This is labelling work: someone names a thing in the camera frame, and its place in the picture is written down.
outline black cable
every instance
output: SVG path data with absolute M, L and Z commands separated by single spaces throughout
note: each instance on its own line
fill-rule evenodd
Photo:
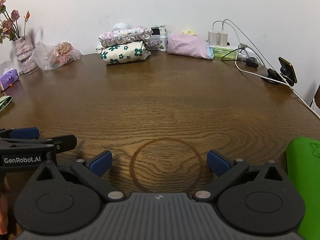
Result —
M 237 48 L 237 49 L 234 49 L 233 51 L 230 51 L 228 54 L 226 54 L 226 55 L 224 55 L 222 58 L 221 58 L 221 61 L 242 61 L 243 62 L 243 60 L 223 60 L 223 58 L 224 57 L 226 57 L 226 56 L 228 56 L 229 54 L 231 54 L 232 52 L 235 52 L 235 51 L 237 51 L 237 50 L 240 50 L 241 49 L 241 51 L 242 50 L 244 50 L 245 48 Z

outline blue gripper pad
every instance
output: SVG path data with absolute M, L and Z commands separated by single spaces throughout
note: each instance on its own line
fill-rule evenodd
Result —
M 112 153 L 104 151 L 92 158 L 88 163 L 88 168 L 97 176 L 101 177 L 112 166 Z
M 208 168 L 218 177 L 232 168 L 230 161 L 228 162 L 224 160 L 220 157 L 220 154 L 214 150 L 210 150 L 207 154 L 207 165 Z
M 40 133 L 36 127 L 13 129 L 9 135 L 11 139 L 37 139 L 39 136 Z

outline screw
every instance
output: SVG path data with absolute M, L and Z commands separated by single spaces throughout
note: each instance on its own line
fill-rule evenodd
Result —
M 123 198 L 123 196 L 124 195 L 121 191 L 111 191 L 108 194 L 108 198 L 111 198 L 111 199 L 120 199 L 120 198 Z
M 211 193 L 209 191 L 206 190 L 199 190 L 196 192 L 196 197 L 197 198 L 202 198 L 202 199 L 206 199 L 211 197 Z

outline phone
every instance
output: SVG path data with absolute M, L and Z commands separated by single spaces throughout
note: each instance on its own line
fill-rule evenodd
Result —
M 279 62 L 281 65 L 280 72 L 282 76 L 287 80 L 288 84 L 293 87 L 293 85 L 298 81 L 292 64 L 281 57 L 279 57 Z

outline white cable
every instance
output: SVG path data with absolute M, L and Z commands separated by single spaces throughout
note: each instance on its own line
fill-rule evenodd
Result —
M 257 55 L 257 54 L 256 54 Z M 262 62 L 260 61 L 260 59 L 258 58 L 259 63 L 262 65 Z
M 222 29 L 224 29 L 224 28 L 223 28 L 223 24 L 226 23 L 226 22 L 223 22 L 223 21 L 215 21 L 215 22 L 212 24 L 212 31 L 213 31 L 213 32 L 214 32 L 214 24 L 215 24 L 215 23 L 218 23 L 218 22 L 221 22 L 221 23 L 222 23 Z M 228 25 L 235 31 L 236 36 L 237 36 L 238 41 L 239 41 L 239 44 L 240 44 L 240 39 L 239 39 L 238 33 L 236 32 L 236 29 L 235 29 L 230 23 L 226 23 L 226 24 L 228 24 Z
M 286 79 L 278 72 L 278 70 L 276 70 L 276 69 L 273 67 L 273 65 L 271 65 L 271 63 L 270 63 L 270 62 L 267 60 L 267 58 L 262 54 L 262 52 L 258 49 L 258 47 L 250 40 L 250 38 L 249 38 L 247 35 L 245 35 L 244 32 L 243 32 L 237 25 L 235 25 L 231 20 L 229 20 L 229 19 L 223 20 L 222 25 L 223 25 L 224 23 L 228 24 L 228 23 L 225 22 L 225 21 L 231 22 L 231 23 L 252 43 L 252 45 L 257 49 L 257 51 L 258 51 L 258 52 L 261 54 L 261 56 L 266 60 L 266 62 L 271 66 L 271 68 L 278 73 L 278 75 L 282 78 L 282 80 L 283 80 L 286 84 L 289 85 L 289 83 L 286 81 Z M 292 89 L 292 91 L 295 92 L 295 94 L 298 94 L 298 92 L 297 92 L 294 88 L 292 88 L 291 86 L 290 86 L 290 88 Z
M 262 62 L 262 65 L 265 67 L 265 68 L 267 68 L 266 67 L 266 65 L 265 65 L 265 63 L 263 62 L 263 60 L 262 60 L 262 58 L 259 56 L 259 54 L 257 54 L 255 51 L 254 51 L 254 49 L 253 48 L 251 48 L 251 47 L 249 47 L 249 46 L 247 46 L 249 49 L 251 49 L 257 56 L 258 56 L 258 58 L 261 60 L 261 62 Z
M 248 38 L 248 36 L 245 35 L 244 32 L 243 32 L 237 25 L 235 25 L 231 20 L 229 20 L 229 19 L 223 20 L 222 25 L 223 25 L 224 23 L 228 24 L 228 23 L 225 22 L 225 21 L 231 22 L 231 23 L 252 43 L 252 45 L 257 49 L 257 51 L 261 54 L 261 56 L 262 56 L 262 57 L 266 60 L 266 62 L 272 67 L 272 69 L 279 74 L 279 76 L 284 80 L 284 82 L 280 82 L 280 81 L 278 81 L 278 80 L 270 79 L 270 78 L 267 78 L 267 77 L 258 75 L 258 74 L 256 74 L 256 73 L 252 73 L 252 72 L 249 72 L 249 71 L 242 70 L 242 69 L 240 69 L 240 68 L 238 67 L 237 62 L 235 61 L 236 68 L 237 68 L 239 71 L 241 71 L 241 72 L 245 72 L 245 73 L 252 74 L 252 75 L 255 75 L 255 76 L 258 76 L 258 77 L 262 77 L 262 78 L 267 79 L 267 80 L 270 80 L 270 81 L 272 81 L 272 82 L 276 82 L 276 83 L 279 83 L 279 84 L 283 84 L 283 85 L 289 87 L 289 88 L 293 91 L 293 93 L 302 101 L 302 103 L 303 103 L 318 119 L 320 119 L 320 116 L 319 116 L 310 106 L 308 106 L 308 104 L 302 99 L 302 97 L 298 94 L 298 92 L 297 92 L 293 87 L 291 87 L 291 86 L 288 84 L 288 82 L 286 81 L 286 79 L 285 79 L 283 76 L 281 76 L 281 74 L 271 65 L 271 63 L 270 63 L 270 62 L 266 59 L 266 57 L 261 53 L 261 51 L 257 48 L 257 46 Z M 234 28 L 233 28 L 233 30 L 234 30 L 235 33 L 236 33 L 236 36 L 237 36 L 237 38 L 238 38 L 239 45 L 240 45 L 240 39 L 239 39 L 239 37 L 238 37 L 238 35 L 237 35 L 237 32 L 236 32 L 236 30 L 235 30 Z M 249 46 L 248 46 L 248 48 L 251 49 L 251 50 L 259 57 L 259 59 L 261 59 L 260 56 L 259 56 L 252 48 L 250 48 Z

